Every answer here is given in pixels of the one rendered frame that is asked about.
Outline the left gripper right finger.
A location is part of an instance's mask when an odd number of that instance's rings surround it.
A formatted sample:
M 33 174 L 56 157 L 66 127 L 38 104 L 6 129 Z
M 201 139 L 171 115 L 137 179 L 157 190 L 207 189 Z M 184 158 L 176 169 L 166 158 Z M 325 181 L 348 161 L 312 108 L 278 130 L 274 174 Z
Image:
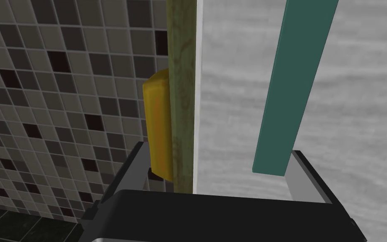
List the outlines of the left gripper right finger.
M 285 180 L 294 201 L 332 203 L 295 150 L 291 152 Z

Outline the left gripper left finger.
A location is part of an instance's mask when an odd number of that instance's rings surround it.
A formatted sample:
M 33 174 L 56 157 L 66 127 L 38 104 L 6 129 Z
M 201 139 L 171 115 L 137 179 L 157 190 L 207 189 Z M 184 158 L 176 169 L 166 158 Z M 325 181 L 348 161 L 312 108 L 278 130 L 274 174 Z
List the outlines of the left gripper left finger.
M 116 173 L 112 183 L 108 186 L 100 203 L 103 204 L 120 190 L 143 190 L 150 165 L 149 143 L 137 142 L 126 161 Z

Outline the yellow block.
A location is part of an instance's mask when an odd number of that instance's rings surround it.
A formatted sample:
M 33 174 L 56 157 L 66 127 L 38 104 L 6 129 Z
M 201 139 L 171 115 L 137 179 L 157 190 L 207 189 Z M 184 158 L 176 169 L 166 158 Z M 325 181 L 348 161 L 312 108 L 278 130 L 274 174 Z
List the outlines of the yellow block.
M 143 83 L 144 110 L 152 172 L 173 181 L 169 69 Z

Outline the olive green cupboard side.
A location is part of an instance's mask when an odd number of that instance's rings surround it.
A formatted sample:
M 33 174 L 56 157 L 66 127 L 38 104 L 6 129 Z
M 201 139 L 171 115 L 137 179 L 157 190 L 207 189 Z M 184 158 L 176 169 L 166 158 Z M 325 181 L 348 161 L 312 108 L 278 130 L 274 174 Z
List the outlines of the olive green cupboard side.
M 193 192 L 197 0 L 166 0 L 173 183 Z

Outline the grey cupboard door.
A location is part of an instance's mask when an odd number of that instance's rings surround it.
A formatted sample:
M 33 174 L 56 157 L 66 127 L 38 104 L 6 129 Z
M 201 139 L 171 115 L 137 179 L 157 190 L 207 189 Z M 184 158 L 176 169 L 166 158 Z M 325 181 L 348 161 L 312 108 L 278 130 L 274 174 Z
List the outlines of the grey cupboard door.
M 252 172 L 285 0 L 204 0 L 197 192 L 290 199 Z M 387 0 L 339 0 L 294 144 L 387 242 Z

